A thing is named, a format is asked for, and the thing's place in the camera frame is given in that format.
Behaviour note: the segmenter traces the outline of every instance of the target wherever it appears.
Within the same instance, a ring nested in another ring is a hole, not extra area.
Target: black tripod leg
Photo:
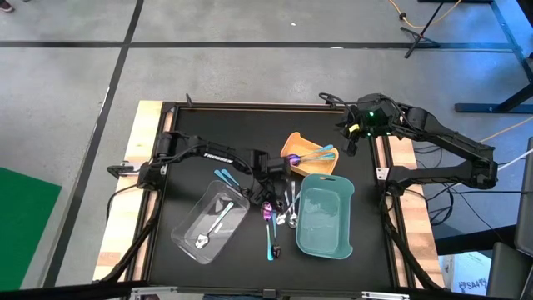
[[[428,42],[438,44],[437,42],[432,41],[432,40],[430,40],[429,38],[425,38],[425,37],[424,37],[424,33],[426,33],[427,28],[431,25],[431,22],[433,22],[433,19],[436,17],[436,14],[441,10],[442,5],[444,5],[443,2],[441,2],[441,4],[439,4],[439,7],[436,8],[436,10],[435,10],[435,12],[433,13],[433,15],[431,16],[430,20],[429,20],[429,21],[427,22],[427,24],[424,26],[424,29],[422,29],[422,32],[420,32],[420,33],[416,33],[416,32],[413,32],[413,31],[407,29],[407,28],[400,27],[400,29],[401,29],[402,31],[406,31],[406,32],[408,32],[408,33],[411,33],[411,34],[413,34],[413,35],[416,35],[415,42],[411,45],[411,47],[410,47],[409,50],[407,51],[407,53],[406,53],[406,55],[404,56],[404,58],[409,58],[409,56],[411,55],[411,53],[413,53],[413,51],[415,51],[416,46],[418,46],[418,43],[420,42],[420,40],[422,40],[422,38],[424,38],[424,39],[427,40]]]

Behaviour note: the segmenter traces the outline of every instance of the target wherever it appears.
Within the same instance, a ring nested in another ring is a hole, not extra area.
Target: yellow cable
[[[430,26],[431,25],[434,25],[434,24],[437,24],[438,22],[442,21],[444,18],[446,18],[446,16],[451,13],[452,10],[454,10],[457,5],[459,5],[459,3],[461,3],[462,0],[457,0],[456,4],[454,4],[452,7],[450,7],[450,9],[448,9],[447,12],[445,12],[441,17],[439,17],[438,19],[436,19],[435,21],[431,22]],[[389,2],[394,6],[394,8],[398,11],[398,14],[401,14],[402,11],[400,10],[400,8],[396,5],[396,3],[394,3],[394,0],[389,0]],[[410,27],[412,28],[415,28],[415,29],[422,29],[424,28],[425,26],[415,26],[413,24],[411,24],[411,22],[409,22],[409,20],[407,19],[407,17],[403,17],[402,18],[403,21],[405,21],[407,23],[407,25],[409,25]]]
[[[527,118],[526,120],[524,120],[522,122],[519,122],[519,123],[517,123],[517,124],[515,124],[513,126],[509,126],[506,129],[500,130],[499,132],[496,132],[496,133],[494,133],[493,135],[491,135],[489,137],[483,138],[482,140],[480,140],[480,143],[486,142],[486,141],[490,140],[491,138],[495,138],[495,137],[499,136],[502,133],[506,133],[506,132],[510,131],[511,129],[513,129],[513,128],[519,127],[520,125],[524,125],[525,123],[528,123],[531,120],[533,120],[533,117],[529,117],[529,118]]]

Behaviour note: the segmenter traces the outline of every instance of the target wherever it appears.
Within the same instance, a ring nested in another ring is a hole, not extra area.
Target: teal plastic bowl
[[[296,244],[306,254],[321,258],[350,256],[350,203],[355,188],[350,180],[311,174],[301,184]]]

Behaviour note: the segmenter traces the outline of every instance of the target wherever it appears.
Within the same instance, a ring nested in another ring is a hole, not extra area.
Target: wooden table frame
[[[150,160],[158,130],[169,130],[172,125],[172,112],[165,112],[164,122],[160,123],[163,103],[161,101],[139,102],[124,160],[130,163],[144,163]],[[395,137],[391,137],[389,138],[389,143],[391,159],[395,165],[416,168],[415,154],[410,140],[403,139],[400,141]],[[384,141],[381,138],[376,140],[376,145],[380,165],[381,167],[385,167],[388,147],[384,147]],[[136,182],[137,176],[120,177],[117,190]],[[420,185],[410,186],[410,189],[423,193]],[[146,217],[144,222],[152,213],[157,192],[148,192],[145,197],[148,197],[149,201],[145,207],[146,213],[144,215]],[[138,224],[137,220],[142,210],[142,199],[143,190],[138,188],[122,192],[113,199],[93,279],[101,279],[108,275],[113,266],[118,263],[122,255],[132,244],[135,232],[141,225]],[[389,206],[392,204],[392,201],[391,197],[387,198]],[[437,284],[444,286],[425,200],[418,195],[406,192],[404,196],[400,197],[399,203],[401,205],[398,205],[398,208],[403,214],[405,235],[409,249],[416,257],[418,263],[430,275],[431,279]],[[394,210],[391,211],[391,218],[396,223]],[[406,275],[405,265],[399,250],[396,246],[394,248],[398,282],[401,287],[407,287],[408,277]],[[131,275],[132,280],[142,278],[142,266],[144,265],[146,254],[147,242],[145,241],[137,254],[135,268],[128,270],[128,274]]]

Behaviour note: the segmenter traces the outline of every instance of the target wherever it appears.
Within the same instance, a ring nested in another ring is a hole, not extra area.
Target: orange plastic dish
[[[323,146],[317,145],[301,137],[299,132],[293,132],[286,140],[280,156],[285,157],[289,154],[306,155],[322,147]],[[326,153],[335,153],[335,159],[302,163],[298,166],[291,166],[291,170],[303,176],[316,173],[331,175],[335,168],[336,161],[339,159],[339,151],[336,148],[333,148],[330,151],[321,152],[319,155]]]

